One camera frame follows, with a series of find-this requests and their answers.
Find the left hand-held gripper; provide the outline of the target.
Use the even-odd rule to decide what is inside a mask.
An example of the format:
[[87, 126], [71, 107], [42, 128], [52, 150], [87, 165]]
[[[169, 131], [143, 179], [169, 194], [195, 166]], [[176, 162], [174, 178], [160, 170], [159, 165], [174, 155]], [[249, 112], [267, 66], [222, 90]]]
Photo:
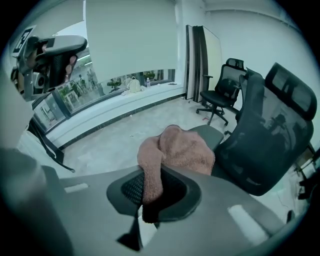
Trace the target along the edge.
[[12, 52], [16, 65], [10, 79], [25, 100], [44, 97], [63, 84], [70, 57], [88, 44], [80, 35], [41, 38], [32, 34], [35, 28], [25, 29]]

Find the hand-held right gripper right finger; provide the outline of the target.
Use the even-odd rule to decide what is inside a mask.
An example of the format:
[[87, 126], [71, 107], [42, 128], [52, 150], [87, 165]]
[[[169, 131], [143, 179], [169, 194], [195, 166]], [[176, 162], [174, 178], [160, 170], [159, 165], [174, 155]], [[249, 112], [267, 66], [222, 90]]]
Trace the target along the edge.
[[161, 223], [144, 248], [147, 256], [267, 256], [293, 229], [233, 183], [177, 167], [196, 182], [201, 201], [185, 219]]

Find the person's left hand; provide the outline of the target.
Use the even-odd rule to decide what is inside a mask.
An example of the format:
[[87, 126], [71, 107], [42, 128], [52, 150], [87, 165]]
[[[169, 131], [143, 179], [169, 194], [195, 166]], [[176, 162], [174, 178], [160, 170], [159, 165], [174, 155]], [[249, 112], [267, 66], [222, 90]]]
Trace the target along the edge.
[[69, 63], [65, 67], [65, 75], [64, 75], [64, 80], [63, 80], [65, 83], [69, 81], [71, 74], [73, 72], [74, 66], [77, 62], [77, 59], [78, 59], [78, 57], [76, 55], [73, 55], [70, 57]]

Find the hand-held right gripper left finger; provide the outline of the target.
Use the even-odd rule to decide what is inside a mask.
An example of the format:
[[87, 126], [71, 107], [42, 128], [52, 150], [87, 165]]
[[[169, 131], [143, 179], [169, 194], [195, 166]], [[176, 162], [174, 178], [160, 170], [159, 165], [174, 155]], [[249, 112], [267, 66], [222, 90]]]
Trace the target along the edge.
[[62, 220], [77, 256], [138, 256], [143, 249], [138, 211], [121, 192], [123, 181], [139, 175], [133, 166], [112, 172], [64, 178]]

